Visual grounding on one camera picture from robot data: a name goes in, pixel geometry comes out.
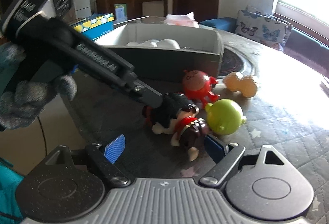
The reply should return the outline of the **grey gloved left hand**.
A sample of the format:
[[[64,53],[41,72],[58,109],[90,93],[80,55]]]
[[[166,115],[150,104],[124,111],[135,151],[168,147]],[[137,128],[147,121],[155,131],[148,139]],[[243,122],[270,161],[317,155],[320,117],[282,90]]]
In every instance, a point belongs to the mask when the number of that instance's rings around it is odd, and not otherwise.
[[[1,95],[1,131],[29,126],[58,94],[73,100],[77,85],[72,76],[64,75],[52,83],[18,83],[14,92]]]

